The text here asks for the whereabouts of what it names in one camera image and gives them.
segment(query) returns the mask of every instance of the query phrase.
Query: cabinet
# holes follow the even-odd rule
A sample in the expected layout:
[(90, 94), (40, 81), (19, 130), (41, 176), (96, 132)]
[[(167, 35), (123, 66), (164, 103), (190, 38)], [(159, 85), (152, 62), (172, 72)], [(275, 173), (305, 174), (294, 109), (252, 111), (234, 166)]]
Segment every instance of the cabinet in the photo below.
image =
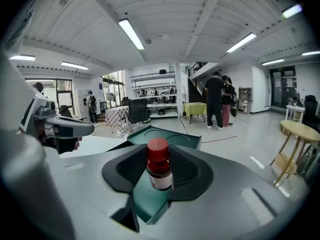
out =
[(245, 114), (250, 114), (252, 106), (253, 89), (239, 87), (238, 108)]

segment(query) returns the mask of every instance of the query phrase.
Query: staircase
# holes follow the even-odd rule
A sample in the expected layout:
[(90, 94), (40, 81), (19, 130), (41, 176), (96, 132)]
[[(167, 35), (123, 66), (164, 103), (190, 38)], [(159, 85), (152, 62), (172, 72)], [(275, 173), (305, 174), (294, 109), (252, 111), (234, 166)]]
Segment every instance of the staircase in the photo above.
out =
[[(189, 69), (189, 77), (192, 76), (195, 72), (201, 69), (207, 62), (196, 62), (190, 69)], [(189, 102), (201, 102), (206, 103), (204, 99), (204, 87), (197, 81), (196, 78), (193, 80), (188, 79), (188, 91), (189, 91)]]
[(202, 96), (202, 93), (204, 91), (203, 86), (196, 81), (193, 82), (190, 79), (188, 79), (188, 91), (189, 91), (189, 102), (201, 102), (201, 103), (206, 103), (205, 99)]
[(196, 62), (190, 69), (189, 69), (189, 77), (191, 77), (195, 72), (201, 69), (204, 65), (208, 62)]

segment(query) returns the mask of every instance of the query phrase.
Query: bottle label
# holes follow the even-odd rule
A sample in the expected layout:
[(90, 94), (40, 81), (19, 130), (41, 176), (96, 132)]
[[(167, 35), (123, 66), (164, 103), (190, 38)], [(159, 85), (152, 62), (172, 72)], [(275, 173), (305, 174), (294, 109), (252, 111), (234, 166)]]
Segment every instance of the bottle label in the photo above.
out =
[(169, 188), (172, 185), (173, 177), (172, 177), (172, 173), (170, 173), (168, 176), (164, 178), (155, 178), (149, 174), (149, 179), (150, 179), (151, 185), (155, 189), (164, 190)]

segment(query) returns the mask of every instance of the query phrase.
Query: ceiling light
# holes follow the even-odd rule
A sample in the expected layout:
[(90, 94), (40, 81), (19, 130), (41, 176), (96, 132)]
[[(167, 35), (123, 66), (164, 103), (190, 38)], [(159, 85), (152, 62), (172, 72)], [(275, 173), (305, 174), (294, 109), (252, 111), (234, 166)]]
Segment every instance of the ceiling light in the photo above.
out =
[(262, 65), (269, 65), (269, 64), (274, 64), (274, 63), (279, 63), (279, 62), (283, 62), (284, 59), (277, 59), (277, 60), (274, 60), (274, 61), (269, 61), (269, 62), (266, 62), (266, 63), (262, 63)]
[(77, 64), (73, 64), (73, 63), (69, 63), (69, 62), (62, 62), (61, 63), (62, 66), (68, 66), (68, 67), (73, 67), (73, 68), (77, 68), (77, 69), (82, 69), (82, 70), (88, 70), (89, 68), (87, 66), (81, 66), (81, 65), (77, 65)]
[(320, 54), (320, 50), (304, 52), (304, 53), (302, 53), (302, 56), (316, 55), (316, 54)]
[(287, 18), (291, 17), (292, 15), (295, 15), (301, 11), (302, 11), (301, 5), (297, 4), (295, 6), (292, 6), (288, 9), (285, 9), (284, 11), (282, 11), (282, 15), (283, 15), (283, 17), (285, 17), (287, 19)]
[(127, 18), (120, 20), (119, 25), (124, 30), (124, 32), (128, 35), (128, 37), (131, 39), (134, 45), (138, 48), (138, 50), (145, 49), (145, 47), (139, 40), (139, 37), (137, 36), (134, 28), (132, 27), (132, 25), (130, 24)]
[(237, 42), (234, 46), (226, 50), (228, 53), (232, 53), (234, 50), (238, 49), (239, 47), (243, 46), (245, 43), (249, 42), (251, 39), (254, 39), (256, 37), (255, 34), (250, 33), (245, 38), (243, 38), (241, 41)]
[(53, 79), (28, 79), (26, 82), (52, 82)]
[(10, 60), (20, 60), (20, 61), (34, 61), (35, 56), (32, 55), (17, 55), (10, 58)]

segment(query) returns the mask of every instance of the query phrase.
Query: checkered cloth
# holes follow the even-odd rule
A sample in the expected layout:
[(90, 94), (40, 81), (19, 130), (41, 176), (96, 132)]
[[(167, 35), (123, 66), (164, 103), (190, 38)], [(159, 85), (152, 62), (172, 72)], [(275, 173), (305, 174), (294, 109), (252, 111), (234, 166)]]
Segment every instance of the checkered cloth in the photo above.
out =
[(105, 111), (105, 122), (107, 124), (122, 126), (121, 118), (125, 118), (126, 113), (129, 114), (128, 106), (117, 106), (107, 109)]

